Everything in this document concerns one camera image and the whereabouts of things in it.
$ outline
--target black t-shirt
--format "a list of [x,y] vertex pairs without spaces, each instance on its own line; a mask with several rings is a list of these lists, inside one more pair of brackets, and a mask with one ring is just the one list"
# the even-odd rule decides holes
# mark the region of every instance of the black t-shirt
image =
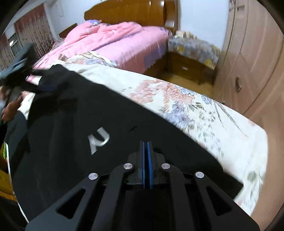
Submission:
[[[110,173],[152,141],[154,151],[182,172],[202,171],[234,198],[242,184],[223,172],[219,162],[174,125],[122,95],[61,65],[39,82],[58,86],[37,94],[28,121],[21,112],[8,125],[6,142],[16,197],[31,220],[88,174]],[[103,128],[109,141],[91,155],[88,136]]]

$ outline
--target silver screw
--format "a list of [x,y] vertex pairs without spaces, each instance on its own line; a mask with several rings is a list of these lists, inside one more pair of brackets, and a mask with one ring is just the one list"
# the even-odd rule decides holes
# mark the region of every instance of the silver screw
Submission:
[[90,179],[90,180],[95,180],[95,179],[97,179],[97,178],[98,178],[98,174],[96,174],[96,173],[94,173],[94,172],[89,174],[89,179]]
[[197,178],[203,178],[204,177],[203,172],[197,172],[195,175],[196,175]]
[[171,166],[167,163],[162,164],[163,169],[169,169]]
[[123,167],[125,169],[131,169],[133,167],[133,165],[131,163],[126,163],[126,164],[123,165]]

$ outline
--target window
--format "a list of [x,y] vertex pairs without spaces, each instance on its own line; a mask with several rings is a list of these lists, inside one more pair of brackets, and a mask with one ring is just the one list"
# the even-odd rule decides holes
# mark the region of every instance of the window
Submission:
[[14,56],[16,57],[22,48],[22,45],[20,41],[18,41],[16,34],[13,34],[12,37],[8,39],[8,42]]

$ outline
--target patterned curtain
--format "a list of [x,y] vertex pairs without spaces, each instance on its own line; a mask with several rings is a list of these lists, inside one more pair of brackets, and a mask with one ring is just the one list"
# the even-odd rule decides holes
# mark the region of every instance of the patterned curtain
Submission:
[[55,39],[49,28],[43,4],[34,8],[15,22],[15,30],[19,41],[33,42],[38,59],[49,52]]
[[0,36],[0,69],[8,68],[14,60],[14,54],[8,44],[6,35]]

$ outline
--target wooden floor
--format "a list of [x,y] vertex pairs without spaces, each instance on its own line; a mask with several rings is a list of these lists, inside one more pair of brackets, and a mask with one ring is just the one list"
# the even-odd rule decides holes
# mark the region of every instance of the wooden floor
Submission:
[[203,83],[198,85],[198,83],[194,82],[193,80],[189,80],[179,75],[168,72],[162,73],[157,78],[190,89],[199,94],[206,95],[209,98],[213,98],[213,85],[210,83]]

